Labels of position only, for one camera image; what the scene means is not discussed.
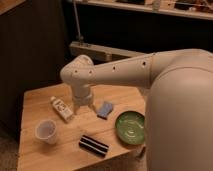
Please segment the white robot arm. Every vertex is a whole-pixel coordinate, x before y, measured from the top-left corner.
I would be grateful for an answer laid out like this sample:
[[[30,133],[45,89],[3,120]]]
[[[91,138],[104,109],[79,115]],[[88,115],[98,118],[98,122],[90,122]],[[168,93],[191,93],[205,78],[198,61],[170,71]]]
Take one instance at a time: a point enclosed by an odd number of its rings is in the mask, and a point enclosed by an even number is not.
[[[60,71],[73,102],[87,105],[94,84],[147,88],[148,171],[213,171],[213,53],[183,49],[95,65],[80,55]]]

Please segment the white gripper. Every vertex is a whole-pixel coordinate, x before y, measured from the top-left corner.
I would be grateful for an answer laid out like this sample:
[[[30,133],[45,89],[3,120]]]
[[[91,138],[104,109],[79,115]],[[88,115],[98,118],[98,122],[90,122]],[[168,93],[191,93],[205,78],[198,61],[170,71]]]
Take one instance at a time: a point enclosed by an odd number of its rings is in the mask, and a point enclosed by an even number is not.
[[[73,95],[72,100],[74,103],[73,111],[74,111],[75,115],[77,115],[78,110],[80,109],[80,106],[88,106],[88,105],[89,105],[89,108],[93,112],[97,113],[95,105],[92,104],[93,103],[93,94],[92,93],[90,93],[89,95],[86,95],[84,97],[77,97],[77,96]]]

